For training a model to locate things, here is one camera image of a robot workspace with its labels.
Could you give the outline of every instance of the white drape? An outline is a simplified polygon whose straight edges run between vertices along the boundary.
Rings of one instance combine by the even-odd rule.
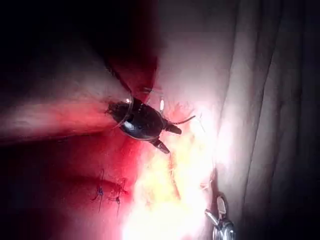
[[[316,121],[318,96],[309,91],[316,92],[312,78],[319,71],[315,57],[308,61],[318,34],[314,7],[299,0],[160,1],[156,7],[156,84],[172,104],[210,109],[206,128],[218,186],[241,239],[257,239],[295,211],[288,207],[294,179],[306,183],[300,165],[311,168],[304,142],[315,140],[303,132],[315,127],[307,121]]]

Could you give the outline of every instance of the dark background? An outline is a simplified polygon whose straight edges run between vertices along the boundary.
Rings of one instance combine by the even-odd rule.
[[[157,49],[161,47],[157,24],[152,20],[155,6],[155,3],[143,0],[107,1],[104,4],[3,4],[0,14],[2,113],[5,113],[8,107],[23,102],[24,98],[29,96],[32,86],[37,84],[28,77],[28,64],[44,53],[50,59],[54,55],[51,46],[64,39],[72,40],[73,31],[92,45],[120,76],[123,69],[130,69],[133,76],[139,75],[140,77],[132,77],[127,82],[134,92],[140,84],[152,86],[157,68]],[[301,87],[296,103],[299,105],[298,135],[296,148],[291,149],[296,158],[290,187],[286,190],[288,201],[285,209],[281,209],[285,214],[277,217],[270,213],[262,227],[256,227],[254,221],[249,219],[249,225],[244,224],[244,227],[239,229],[240,239],[306,239],[309,235],[314,238],[318,235],[319,4],[311,0],[297,0],[293,1],[290,7],[300,9],[299,14],[293,18],[298,18],[300,23],[302,30],[297,31],[301,31],[303,44],[299,62]],[[41,68],[42,71],[54,71],[50,65]],[[95,140],[92,138],[75,136],[71,137],[69,143],[42,141],[1,147],[0,226],[3,239],[50,239],[54,232],[65,228],[68,219],[50,208],[50,201],[46,200],[46,193],[54,194],[55,189],[59,188],[48,174],[50,169],[55,169],[54,174],[59,176],[65,174],[59,170],[68,165],[63,158],[70,157],[80,143],[88,149],[92,147],[90,151],[95,149],[98,152],[99,147],[93,141]],[[124,159],[120,164],[124,165],[129,148],[135,149],[138,143],[127,138],[126,144],[123,141],[120,141],[121,144],[117,147],[121,150],[118,157]],[[28,204],[48,205],[43,206],[46,211],[37,211],[34,207],[26,210],[22,207]]]

